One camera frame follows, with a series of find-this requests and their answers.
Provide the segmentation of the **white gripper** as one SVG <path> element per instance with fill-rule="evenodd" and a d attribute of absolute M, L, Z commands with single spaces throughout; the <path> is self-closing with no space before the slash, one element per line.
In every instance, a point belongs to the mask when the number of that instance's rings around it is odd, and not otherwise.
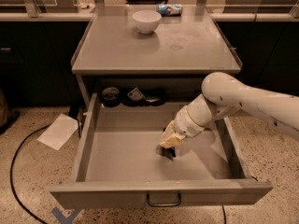
<path fill-rule="evenodd" d="M 177 112 L 164 129 L 159 145 L 164 148 L 180 146 L 186 137 L 195 137 L 204 130 L 202 109 L 196 105 L 185 105 Z"/>

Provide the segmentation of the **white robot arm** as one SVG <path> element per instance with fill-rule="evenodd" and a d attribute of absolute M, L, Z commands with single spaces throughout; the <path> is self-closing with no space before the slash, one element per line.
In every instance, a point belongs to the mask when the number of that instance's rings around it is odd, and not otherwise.
<path fill-rule="evenodd" d="M 181 145 L 201 133 L 209 122 L 244 110 L 295 140 L 299 140 L 299 97 L 247 86 L 236 78 L 215 72 L 204 78 L 201 94 L 183 106 L 165 128 L 159 145 Z"/>

